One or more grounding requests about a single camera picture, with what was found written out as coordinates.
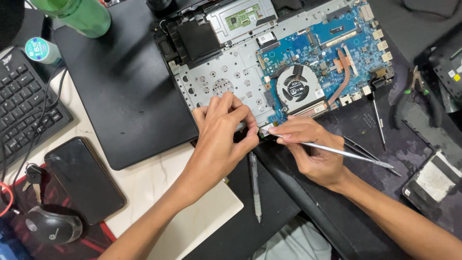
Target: hand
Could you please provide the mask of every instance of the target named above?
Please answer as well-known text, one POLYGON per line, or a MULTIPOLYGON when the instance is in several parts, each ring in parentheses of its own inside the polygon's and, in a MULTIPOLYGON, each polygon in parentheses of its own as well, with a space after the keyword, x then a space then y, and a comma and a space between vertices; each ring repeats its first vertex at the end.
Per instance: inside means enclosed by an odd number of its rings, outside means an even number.
POLYGON ((308 156, 301 142, 343 150, 344 140, 327 132, 312 118, 289 116, 281 126, 268 129, 271 134, 282 135, 277 143, 286 145, 297 162, 298 170, 310 180, 326 188, 333 189, 342 179, 343 156, 325 150, 311 148, 308 156))
POLYGON ((215 187, 259 142, 255 117, 231 92, 222 98, 212 97, 209 106, 194 109, 193 116, 199 140, 176 183, 188 205, 215 187), (249 131, 241 142, 234 143, 234 132, 243 120, 249 131))

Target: green bottle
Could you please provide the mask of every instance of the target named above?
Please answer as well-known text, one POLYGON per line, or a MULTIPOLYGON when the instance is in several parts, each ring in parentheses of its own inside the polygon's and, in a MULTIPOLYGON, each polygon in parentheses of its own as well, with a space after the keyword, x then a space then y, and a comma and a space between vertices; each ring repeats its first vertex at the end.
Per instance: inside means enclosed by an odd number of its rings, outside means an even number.
POLYGON ((104 35, 111 25, 111 16, 98 0, 30 0, 45 14, 59 18, 67 26, 89 38, 104 35))

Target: red mouse pad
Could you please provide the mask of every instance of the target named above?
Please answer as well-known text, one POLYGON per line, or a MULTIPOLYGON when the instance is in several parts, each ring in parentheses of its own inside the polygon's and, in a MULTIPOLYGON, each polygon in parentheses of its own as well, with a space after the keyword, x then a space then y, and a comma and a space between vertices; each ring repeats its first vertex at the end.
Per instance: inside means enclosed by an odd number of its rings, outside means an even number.
MULTIPOLYGON (((47 170, 42 175, 42 184, 40 186, 42 204, 59 205, 78 212, 78 209, 75 208, 55 176, 50 173, 45 164, 42 167, 47 170)), ((26 191, 22 191, 25 183, 25 177, 16 181, 15 190, 18 200, 15 200, 16 203, 13 204, 22 212, 28 212, 38 205, 32 186, 28 187, 26 191)), ((9 193, 4 190, 4 195, 9 201, 9 193)), ((4 209, 4 207, 4 205, 0 204, 0 209, 4 209)), ((63 245, 42 244, 30 235, 30 231, 25 225, 23 214, 16 215, 9 212, 2 219, 10 225, 17 238, 22 241, 35 260, 96 260, 116 240, 116 237, 105 223, 90 226, 80 218, 83 223, 83 233, 79 239, 63 245)))

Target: black keyboard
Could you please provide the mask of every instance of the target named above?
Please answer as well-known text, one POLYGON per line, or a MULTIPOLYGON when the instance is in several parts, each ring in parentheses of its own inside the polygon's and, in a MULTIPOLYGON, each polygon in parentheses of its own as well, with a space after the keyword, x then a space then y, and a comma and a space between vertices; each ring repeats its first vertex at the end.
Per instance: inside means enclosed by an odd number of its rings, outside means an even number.
POLYGON ((34 147, 73 120, 59 101, 39 123, 43 106, 49 106, 56 100, 51 87, 47 95, 45 88, 46 83, 18 48, 13 48, 0 60, 0 138, 5 147, 5 156, 0 149, 0 165, 4 163, 4 158, 8 166, 24 157, 32 145, 35 132, 34 147))

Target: smartphone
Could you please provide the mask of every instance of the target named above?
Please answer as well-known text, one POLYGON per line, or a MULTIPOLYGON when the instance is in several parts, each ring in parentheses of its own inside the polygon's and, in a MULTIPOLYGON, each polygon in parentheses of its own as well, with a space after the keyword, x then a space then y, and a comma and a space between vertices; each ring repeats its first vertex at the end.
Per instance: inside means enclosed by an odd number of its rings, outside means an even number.
POLYGON ((45 163, 88 224, 98 224, 125 205, 119 187, 84 138, 72 138, 48 152, 45 163))

